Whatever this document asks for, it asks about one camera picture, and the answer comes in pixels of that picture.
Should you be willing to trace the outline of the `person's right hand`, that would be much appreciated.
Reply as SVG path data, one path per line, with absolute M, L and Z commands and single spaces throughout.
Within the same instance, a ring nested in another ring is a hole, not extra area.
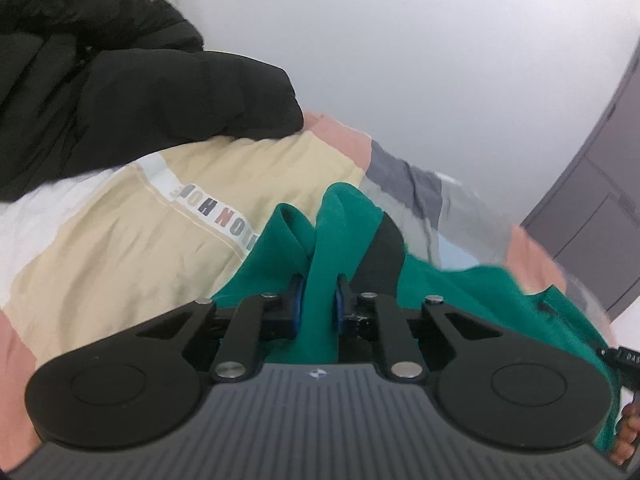
M 610 461 L 617 466 L 622 466 L 627 460 L 631 460 L 636 452 L 636 441 L 639 439 L 640 432 L 639 411 L 638 402 L 629 403 L 623 408 L 610 454 Z

